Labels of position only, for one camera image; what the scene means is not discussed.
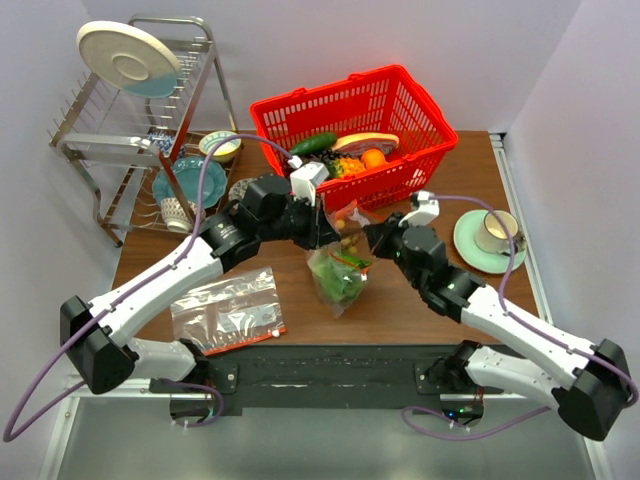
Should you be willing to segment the toy longan bunch brown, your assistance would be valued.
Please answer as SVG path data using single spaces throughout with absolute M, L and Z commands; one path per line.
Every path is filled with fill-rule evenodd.
M 333 225 L 340 236 L 340 249 L 347 253 L 355 254 L 362 239 L 361 225 L 358 221 L 351 219 L 347 214 L 336 213 L 333 218 Z

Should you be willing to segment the zip bag red zipper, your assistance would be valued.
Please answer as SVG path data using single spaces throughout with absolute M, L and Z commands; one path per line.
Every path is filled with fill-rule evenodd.
M 316 293 L 335 318 L 340 317 L 368 284 L 368 273 L 376 262 L 364 227 L 382 221 L 356 201 L 331 213 L 329 220 L 340 240 L 307 255 L 307 266 Z

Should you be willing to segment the toy napa cabbage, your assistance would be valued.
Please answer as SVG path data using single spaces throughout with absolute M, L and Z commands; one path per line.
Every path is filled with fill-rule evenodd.
M 348 306 L 366 287 L 370 262 L 340 252 L 319 250 L 308 259 L 318 294 L 329 305 Z

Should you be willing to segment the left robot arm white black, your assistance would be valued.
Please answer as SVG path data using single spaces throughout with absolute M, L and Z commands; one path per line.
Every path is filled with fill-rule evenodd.
M 133 378 L 163 379 L 196 392 L 209 361 L 194 342 L 146 341 L 137 333 L 188 291 L 254 257 L 264 242 L 292 241 L 305 250 L 336 242 L 316 188 L 320 175 L 263 175 L 244 197 L 207 218 L 173 252 L 125 285 L 86 303 L 74 296 L 60 312 L 60 341 L 94 394 Z

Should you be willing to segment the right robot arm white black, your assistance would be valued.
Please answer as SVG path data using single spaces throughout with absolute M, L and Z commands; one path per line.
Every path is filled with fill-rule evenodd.
M 466 393 L 480 386 L 526 397 L 595 441 L 605 440 L 622 411 L 638 401 L 621 346 L 577 337 L 507 301 L 453 264 L 433 228 L 392 215 L 364 232 L 372 254 L 393 261 L 432 311 L 511 349 L 504 354 L 462 342 L 445 362 L 452 390 Z

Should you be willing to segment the toy dark grapes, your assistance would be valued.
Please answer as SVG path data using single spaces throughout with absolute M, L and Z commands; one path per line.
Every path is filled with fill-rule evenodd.
M 327 150 L 322 151 L 319 154 L 319 160 L 324 165 L 326 165 L 329 169 L 334 169 L 336 167 L 336 165 L 339 163 L 339 157 L 331 149 L 327 149 Z

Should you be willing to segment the black white patterned bowl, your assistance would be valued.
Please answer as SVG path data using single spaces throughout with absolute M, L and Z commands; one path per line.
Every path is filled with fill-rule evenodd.
M 248 186 L 253 181 L 254 181 L 254 178 L 245 178 L 235 182 L 229 189 L 228 199 L 230 201 L 241 200 L 244 197 L 248 189 Z

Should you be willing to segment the mint green saucer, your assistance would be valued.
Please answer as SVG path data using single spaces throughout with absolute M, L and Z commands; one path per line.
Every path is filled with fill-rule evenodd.
M 488 210 L 471 210 L 456 222 L 453 233 L 454 246 L 461 258 L 470 266 L 488 274 L 504 274 L 510 259 L 508 255 L 490 254 L 482 251 L 475 243 L 475 233 L 481 221 L 481 215 Z M 526 250 L 515 253 L 513 268 L 517 269 L 525 260 Z

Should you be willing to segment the toy orange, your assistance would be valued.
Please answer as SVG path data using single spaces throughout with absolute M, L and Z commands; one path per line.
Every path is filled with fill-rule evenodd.
M 384 152 L 379 149 L 366 150 L 361 155 L 360 160 L 368 170 L 382 167 L 387 164 Z

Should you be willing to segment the toy cucumber green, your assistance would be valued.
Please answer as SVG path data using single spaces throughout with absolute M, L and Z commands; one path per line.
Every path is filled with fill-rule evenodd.
M 307 156 L 332 147 L 337 142 L 337 135 L 333 132 L 322 132 L 307 137 L 295 144 L 289 153 L 292 156 Z

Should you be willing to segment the toy meat slice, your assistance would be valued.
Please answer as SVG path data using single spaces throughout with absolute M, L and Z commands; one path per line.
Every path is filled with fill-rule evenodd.
M 379 132 L 364 132 L 346 135 L 337 139 L 331 150 L 350 156 L 361 156 L 371 149 L 390 154 L 400 143 L 398 136 Z

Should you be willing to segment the cream speckled mug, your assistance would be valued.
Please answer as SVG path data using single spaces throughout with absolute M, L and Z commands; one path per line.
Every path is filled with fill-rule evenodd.
M 512 243 L 516 254 L 526 250 L 527 244 L 517 219 L 503 210 L 487 211 L 475 233 L 475 243 L 484 252 L 508 255 Z

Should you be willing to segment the teal scalloped plate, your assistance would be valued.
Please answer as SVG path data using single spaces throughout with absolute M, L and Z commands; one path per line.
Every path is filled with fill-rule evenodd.
M 199 178 L 204 160 L 204 157 L 188 156 L 179 158 L 173 165 L 174 176 L 189 202 L 197 202 Z M 204 176 L 202 207 L 208 209 L 215 206 L 225 194 L 226 187 L 225 170 L 218 162 L 210 161 Z M 167 198 L 175 198 L 169 177 L 164 170 L 158 172 L 152 183 L 152 196 L 157 204 Z

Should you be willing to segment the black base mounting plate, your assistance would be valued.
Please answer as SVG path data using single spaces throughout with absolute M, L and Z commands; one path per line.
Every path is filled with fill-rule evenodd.
M 250 408 L 391 409 L 438 407 L 479 388 L 453 380 L 445 360 L 455 346 L 267 345 L 215 355 L 209 380 L 226 416 Z

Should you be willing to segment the large white blue plate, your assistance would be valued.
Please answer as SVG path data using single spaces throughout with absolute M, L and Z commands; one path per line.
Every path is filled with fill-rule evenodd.
M 159 39 L 137 27 L 91 21 L 77 32 L 85 65 L 107 84 L 144 98 L 166 98 L 182 73 L 177 56 Z

